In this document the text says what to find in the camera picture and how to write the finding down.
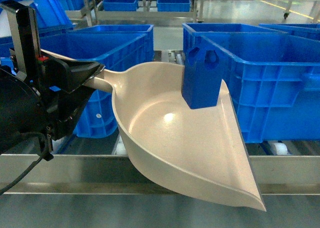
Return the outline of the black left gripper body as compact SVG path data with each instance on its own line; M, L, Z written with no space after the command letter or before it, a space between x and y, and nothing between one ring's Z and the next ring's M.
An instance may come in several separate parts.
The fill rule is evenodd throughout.
M104 65L42 50L35 10L14 0L0 6L8 17L14 64L14 69L0 68L0 151L30 138L37 138L44 150L73 133L94 92L85 83Z

